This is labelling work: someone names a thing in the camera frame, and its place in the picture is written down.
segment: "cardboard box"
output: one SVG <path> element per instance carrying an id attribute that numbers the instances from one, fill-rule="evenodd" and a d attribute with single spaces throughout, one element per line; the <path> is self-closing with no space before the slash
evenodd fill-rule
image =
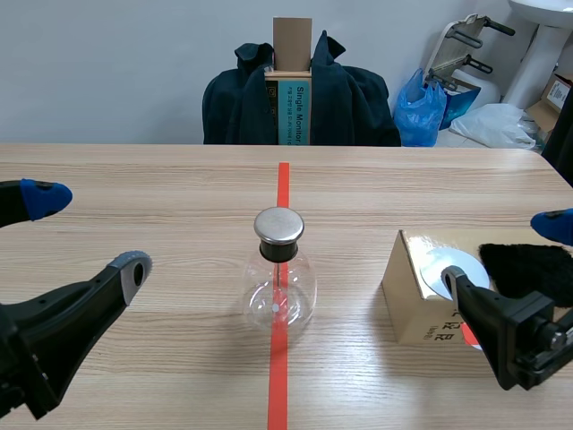
<path id="1" fill-rule="evenodd" d="M 535 123 L 539 125 L 539 128 L 546 133 L 545 142 L 549 141 L 551 137 L 572 85 L 573 75 L 554 74 L 549 80 L 541 100 L 526 110 Z"/>
<path id="2" fill-rule="evenodd" d="M 311 68 L 311 44 L 311 18 L 274 18 L 275 70 L 308 72 Z"/>
<path id="3" fill-rule="evenodd" d="M 311 144 L 312 75 L 266 72 L 267 93 L 279 145 Z"/>
<path id="4" fill-rule="evenodd" d="M 382 287 L 397 342 L 400 344 L 463 344 L 462 318 L 454 303 L 423 280 L 427 253 L 451 247 L 479 260 L 482 244 L 555 245 L 531 228 L 512 230 L 400 230 L 384 273 Z"/>
<path id="5" fill-rule="evenodd" d="M 569 90 L 573 82 L 573 75 L 567 74 L 554 74 L 549 80 L 545 91 L 541 97 L 548 106 L 555 109 L 555 111 L 560 114 L 565 104 L 565 100 L 569 95 Z"/>
<path id="6" fill-rule="evenodd" d="M 275 71 L 265 73 L 279 145 L 311 144 L 312 19 L 275 18 Z"/>

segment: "white wall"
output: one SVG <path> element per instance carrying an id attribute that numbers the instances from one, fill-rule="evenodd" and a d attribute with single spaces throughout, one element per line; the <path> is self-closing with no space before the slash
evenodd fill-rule
<path id="1" fill-rule="evenodd" d="M 573 36 L 571 36 L 563 49 L 559 60 L 560 73 L 573 73 Z"/>
<path id="2" fill-rule="evenodd" d="M 503 0 L 0 0 L 0 142 L 198 143 L 209 81 L 244 42 L 272 42 L 272 17 L 311 16 L 381 74 L 395 100 L 444 26 L 471 12 L 495 31 L 478 58 L 508 85 L 533 26 Z"/>

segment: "red tape line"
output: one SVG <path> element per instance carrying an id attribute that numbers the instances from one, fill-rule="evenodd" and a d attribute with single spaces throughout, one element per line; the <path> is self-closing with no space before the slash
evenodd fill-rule
<path id="1" fill-rule="evenodd" d="M 290 165 L 278 165 L 277 206 L 290 203 Z M 268 430 L 288 429 L 288 264 L 280 265 L 273 282 L 273 303 L 278 304 L 270 333 Z"/>

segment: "dark coat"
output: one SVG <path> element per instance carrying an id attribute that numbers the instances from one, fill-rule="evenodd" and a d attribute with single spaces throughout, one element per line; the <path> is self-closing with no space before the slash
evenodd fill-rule
<path id="1" fill-rule="evenodd" d="M 400 146 L 386 82 L 376 73 L 335 62 L 345 52 L 326 31 L 312 60 L 311 145 Z M 265 84 L 269 44 L 235 51 L 237 69 L 223 72 L 203 97 L 205 144 L 277 144 Z"/>

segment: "white plastic bag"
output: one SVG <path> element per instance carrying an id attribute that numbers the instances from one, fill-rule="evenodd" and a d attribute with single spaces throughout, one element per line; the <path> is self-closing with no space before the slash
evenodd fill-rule
<path id="1" fill-rule="evenodd" d="M 455 119 L 449 129 L 490 148 L 531 150 L 535 140 L 517 125 L 522 115 L 522 109 L 508 104 L 485 105 Z"/>

